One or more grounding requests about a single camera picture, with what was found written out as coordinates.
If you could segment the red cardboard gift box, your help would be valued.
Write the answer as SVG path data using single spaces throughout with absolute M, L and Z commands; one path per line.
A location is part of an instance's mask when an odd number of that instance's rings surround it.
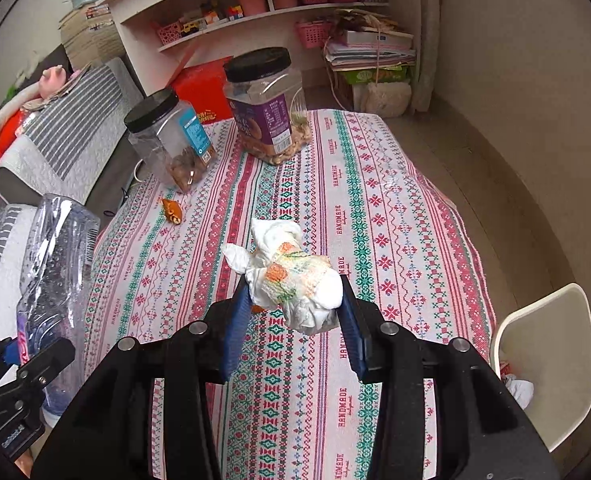
M 177 96 L 189 103 L 204 125 L 233 117 L 224 93 L 226 75 L 224 65 L 231 56 L 204 64 L 183 68 L 171 81 Z

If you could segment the nut jar with purple label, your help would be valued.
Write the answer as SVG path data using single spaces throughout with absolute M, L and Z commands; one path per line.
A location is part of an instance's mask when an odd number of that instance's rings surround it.
M 302 76 L 287 48 L 237 55 L 223 70 L 223 91 L 246 152 L 277 166 L 312 142 Z

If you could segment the pink plastic basket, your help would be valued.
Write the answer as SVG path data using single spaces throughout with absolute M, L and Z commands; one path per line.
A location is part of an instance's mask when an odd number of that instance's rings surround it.
M 304 49 L 322 48 L 326 44 L 333 23 L 329 20 L 301 21 L 295 23 L 295 31 Z

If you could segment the red orange plush cushion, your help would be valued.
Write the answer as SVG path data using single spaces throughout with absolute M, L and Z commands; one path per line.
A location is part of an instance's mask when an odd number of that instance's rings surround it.
M 18 136 L 23 134 L 24 118 L 26 118 L 26 113 L 23 110 L 17 110 L 0 129 L 0 159 Z

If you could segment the patterned red green tablecloth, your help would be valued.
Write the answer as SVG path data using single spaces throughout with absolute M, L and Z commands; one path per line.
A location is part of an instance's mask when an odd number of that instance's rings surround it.
M 354 374 L 340 288 L 420 339 L 489 354 L 495 313 L 456 206 L 384 121 L 315 110 L 309 142 L 271 165 L 232 120 L 208 127 L 215 161 L 189 194 L 128 189 L 95 250 L 83 364 L 123 337 L 168 338 L 251 282 L 230 380 L 207 390 L 226 479 L 363 479 L 380 389 Z

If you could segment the white bookshelf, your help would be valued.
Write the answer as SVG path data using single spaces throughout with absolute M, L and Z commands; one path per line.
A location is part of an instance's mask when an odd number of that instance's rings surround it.
M 324 56 L 297 36 L 297 23 L 358 8 L 384 13 L 421 47 L 422 0 L 105 0 L 145 93 L 187 66 L 262 47 L 285 47 L 306 84 L 322 84 Z

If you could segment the white sack on floor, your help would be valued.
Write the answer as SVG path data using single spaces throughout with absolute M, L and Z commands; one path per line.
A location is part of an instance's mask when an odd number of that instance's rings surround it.
M 381 118 L 402 116 L 409 105 L 413 89 L 404 81 L 369 82 L 363 100 L 364 112 Z

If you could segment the clear jar with blue label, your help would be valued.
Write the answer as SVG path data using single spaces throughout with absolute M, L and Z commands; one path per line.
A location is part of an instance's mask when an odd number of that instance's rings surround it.
M 172 88 L 146 96 L 124 117 L 128 141 L 162 184 L 189 194 L 216 152 L 192 104 Z

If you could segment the stained tissue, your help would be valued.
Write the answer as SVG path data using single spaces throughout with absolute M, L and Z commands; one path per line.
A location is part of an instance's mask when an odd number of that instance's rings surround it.
M 226 243 L 226 263 L 249 284 L 252 303 L 279 310 L 291 330 L 307 335 L 339 326 L 340 274 L 323 255 L 303 246 L 303 231 L 292 220 L 251 220 L 254 249 Z

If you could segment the stack of papers and folders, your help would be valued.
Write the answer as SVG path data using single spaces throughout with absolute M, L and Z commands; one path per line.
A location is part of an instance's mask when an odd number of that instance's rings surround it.
M 335 72 L 391 70 L 416 64 L 415 44 L 415 36 L 388 15 L 350 8 L 335 12 L 323 52 Z

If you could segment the white tissue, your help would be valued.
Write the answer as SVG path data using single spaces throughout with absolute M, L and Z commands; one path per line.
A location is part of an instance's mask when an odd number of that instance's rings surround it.
M 505 375 L 504 384 L 520 408 L 526 410 L 534 396 L 534 385 L 528 380 L 519 379 L 514 374 Z

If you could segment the clear plastic water bottle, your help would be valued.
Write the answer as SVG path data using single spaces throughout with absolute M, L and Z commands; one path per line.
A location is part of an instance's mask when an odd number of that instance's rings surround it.
M 84 314 L 100 220 L 72 198 L 43 196 L 36 210 L 20 276 L 17 338 L 26 364 L 57 338 L 75 357 L 45 388 L 47 417 L 57 420 L 83 383 Z

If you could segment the white plastic trash bin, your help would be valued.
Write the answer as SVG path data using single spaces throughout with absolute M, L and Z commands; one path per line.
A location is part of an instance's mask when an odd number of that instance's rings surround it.
M 525 408 L 550 451 L 581 426 L 591 410 L 591 307 L 570 283 L 510 313 L 497 327 L 491 362 L 534 386 Z

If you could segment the pink plush toy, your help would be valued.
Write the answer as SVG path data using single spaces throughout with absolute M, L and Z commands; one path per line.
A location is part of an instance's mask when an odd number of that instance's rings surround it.
M 69 75 L 62 65 L 46 68 L 38 80 L 38 95 L 42 100 L 63 96 L 75 87 L 83 74 L 84 70 L 75 70 Z

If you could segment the small orange peel piece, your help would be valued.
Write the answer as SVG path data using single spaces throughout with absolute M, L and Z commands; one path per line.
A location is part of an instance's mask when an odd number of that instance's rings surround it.
M 174 226 L 179 226 L 183 221 L 183 211 L 176 200 L 168 200 L 162 198 L 161 200 L 164 217 L 166 220 L 173 223 Z

